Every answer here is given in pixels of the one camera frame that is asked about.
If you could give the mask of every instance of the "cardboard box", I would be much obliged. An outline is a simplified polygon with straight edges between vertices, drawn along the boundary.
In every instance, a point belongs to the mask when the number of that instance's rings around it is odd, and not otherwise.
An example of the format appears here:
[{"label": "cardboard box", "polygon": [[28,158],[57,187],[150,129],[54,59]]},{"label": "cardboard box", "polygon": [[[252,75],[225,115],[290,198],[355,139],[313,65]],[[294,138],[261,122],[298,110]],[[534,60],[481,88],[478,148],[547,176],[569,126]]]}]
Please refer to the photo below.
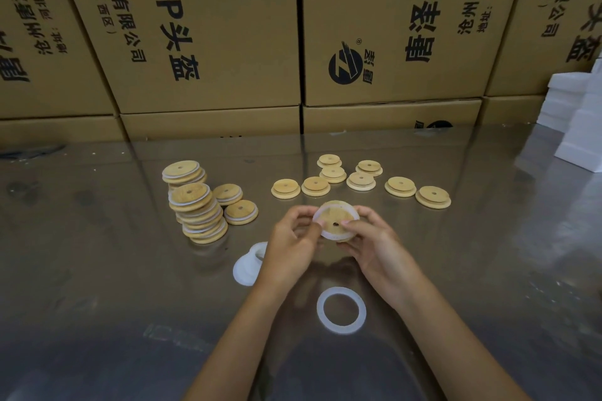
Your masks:
[{"label": "cardboard box", "polygon": [[383,103],[304,107],[305,133],[390,128],[432,128],[473,126],[481,101],[478,98],[453,101]]},{"label": "cardboard box", "polygon": [[483,97],[477,125],[536,122],[545,98],[544,95]]},{"label": "cardboard box", "polygon": [[116,113],[71,0],[0,0],[0,78],[0,119]]},{"label": "cardboard box", "polygon": [[122,113],[300,102],[296,0],[75,0]]},{"label": "cardboard box", "polygon": [[543,94],[553,73],[589,71],[602,40],[600,2],[516,0],[486,94]]},{"label": "cardboard box", "polygon": [[132,141],[299,133],[299,107],[122,115]]},{"label": "cardboard box", "polygon": [[0,148],[11,146],[124,141],[114,116],[49,117],[0,121]]},{"label": "cardboard box", "polygon": [[304,0],[307,106],[481,97],[513,0]]}]

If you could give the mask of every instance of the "hand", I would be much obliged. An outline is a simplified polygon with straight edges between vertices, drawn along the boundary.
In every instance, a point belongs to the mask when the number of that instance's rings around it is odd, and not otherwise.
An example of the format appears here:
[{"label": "hand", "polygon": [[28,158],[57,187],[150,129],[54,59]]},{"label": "hand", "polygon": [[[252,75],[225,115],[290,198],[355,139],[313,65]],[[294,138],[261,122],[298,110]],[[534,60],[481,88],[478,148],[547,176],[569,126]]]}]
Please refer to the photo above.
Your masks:
[{"label": "hand", "polygon": [[394,309],[399,310],[404,300],[404,286],[420,269],[405,250],[395,231],[376,211],[356,206],[364,221],[342,221],[341,225],[357,236],[346,243],[337,243],[359,264],[364,276],[378,294]]},{"label": "hand", "polygon": [[294,206],[274,226],[266,255],[255,283],[271,293],[286,297],[309,266],[322,233],[319,223],[311,218],[315,206]]}]

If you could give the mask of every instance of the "stainless steel table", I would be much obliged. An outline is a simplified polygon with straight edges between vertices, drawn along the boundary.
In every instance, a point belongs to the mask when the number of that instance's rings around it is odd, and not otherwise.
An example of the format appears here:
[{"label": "stainless steel table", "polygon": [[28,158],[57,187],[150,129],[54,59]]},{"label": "stainless steel table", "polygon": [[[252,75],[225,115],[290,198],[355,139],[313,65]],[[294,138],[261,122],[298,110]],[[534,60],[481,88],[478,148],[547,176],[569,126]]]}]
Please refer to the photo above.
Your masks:
[{"label": "stainless steel table", "polygon": [[[540,126],[70,145],[0,160],[0,399],[177,400],[248,292],[232,267],[293,204],[377,209],[444,296],[537,400],[602,397],[602,175],[553,157]],[[370,192],[270,194],[317,175],[321,154],[381,162]],[[241,185],[260,215],[206,248],[167,206],[165,165],[200,161],[212,186]],[[390,176],[438,185],[430,210],[383,188]],[[367,320],[338,336],[319,294],[357,291]],[[327,301],[345,325],[357,307]],[[358,272],[327,244],[270,335],[255,399],[419,400],[443,395],[417,346]]]}]

